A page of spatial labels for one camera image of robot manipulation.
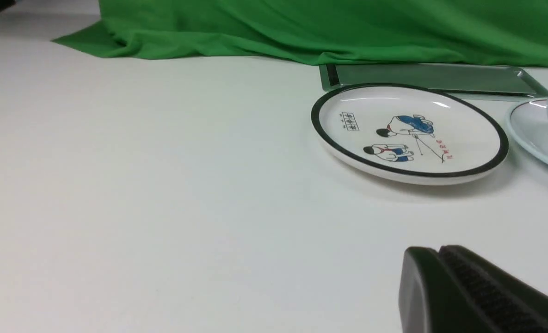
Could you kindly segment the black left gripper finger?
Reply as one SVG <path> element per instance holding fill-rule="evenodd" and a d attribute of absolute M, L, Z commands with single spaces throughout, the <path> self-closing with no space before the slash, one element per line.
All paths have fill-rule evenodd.
<path fill-rule="evenodd" d="M 548 333 L 548 296 L 461 245 L 405 250 L 405 333 Z"/>

